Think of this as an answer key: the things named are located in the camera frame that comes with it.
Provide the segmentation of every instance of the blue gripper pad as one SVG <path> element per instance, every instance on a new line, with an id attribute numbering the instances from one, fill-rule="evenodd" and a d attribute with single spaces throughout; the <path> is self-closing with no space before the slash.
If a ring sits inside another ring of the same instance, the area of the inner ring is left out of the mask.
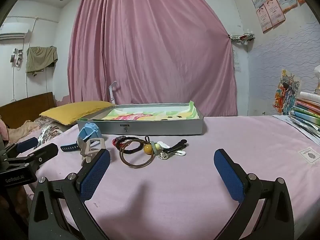
<path id="1" fill-rule="evenodd" d="M 220 150 L 214 153 L 213 161 L 232 199 L 242 203 L 244 199 L 244 184 Z"/>
<path id="2" fill-rule="evenodd" d="M 94 165 L 80 183 L 80 199 L 82 203 L 92 198 L 104 173 L 110 165 L 110 153 L 108 150 L 103 150 L 100 157 L 98 157 L 99 153 L 96 155 L 98 160 L 95 160 L 96 157 L 92 160 L 92 162 L 95 161 Z"/>
<path id="3" fill-rule="evenodd" d="M 31 148 L 34 148 L 38 145 L 38 139 L 36 137 L 32 137 L 29 140 L 17 144 L 17 152 L 23 153 Z"/>

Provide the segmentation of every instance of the green towel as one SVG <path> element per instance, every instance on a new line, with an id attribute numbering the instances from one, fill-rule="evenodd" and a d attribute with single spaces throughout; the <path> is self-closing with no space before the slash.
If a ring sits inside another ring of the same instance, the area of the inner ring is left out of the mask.
<path id="1" fill-rule="evenodd" d="M 30 47 L 27 50 L 26 73 L 43 71 L 46 67 L 53 67 L 57 61 L 56 47 Z"/>

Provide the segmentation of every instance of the stack of books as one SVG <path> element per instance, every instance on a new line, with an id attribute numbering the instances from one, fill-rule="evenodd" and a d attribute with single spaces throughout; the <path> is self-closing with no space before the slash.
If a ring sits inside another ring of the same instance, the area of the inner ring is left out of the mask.
<path id="1" fill-rule="evenodd" d="M 301 92 L 289 117 L 294 124 L 320 138 L 320 95 Z"/>

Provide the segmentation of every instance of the beige plastic clip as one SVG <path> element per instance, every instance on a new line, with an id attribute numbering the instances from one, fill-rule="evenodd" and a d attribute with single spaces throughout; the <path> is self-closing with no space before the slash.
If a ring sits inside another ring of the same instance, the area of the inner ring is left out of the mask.
<path id="1" fill-rule="evenodd" d="M 91 147 L 91 143 L 95 141 L 100 141 L 101 148 L 95 149 Z M 106 148 L 106 144 L 104 138 L 93 138 L 87 140 L 85 143 L 80 137 L 77 138 L 77 143 L 81 149 L 80 154 L 82 155 L 82 163 L 83 166 L 85 163 L 90 163 L 91 160 L 96 156 L 96 154 L 101 150 Z"/>

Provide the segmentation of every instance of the silver box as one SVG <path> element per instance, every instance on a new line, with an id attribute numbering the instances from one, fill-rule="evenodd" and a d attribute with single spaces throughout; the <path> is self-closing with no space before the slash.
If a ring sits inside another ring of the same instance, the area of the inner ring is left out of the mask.
<path id="1" fill-rule="evenodd" d="M 99 120 L 111 112 L 113 108 L 133 107 L 169 107 L 189 106 L 189 103 L 177 104 L 139 104 L 139 105 L 118 105 L 110 106 L 93 114 L 84 116 L 87 121 L 78 120 L 79 130 L 87 122 L 95 123 L 102 134 L 119 135 L 197 135 L 202 134 L 203 115 L 197 109 L 199 119 L 184 120 L 162 120 L 162 121 L 120 121 L 120 120 Z"/>

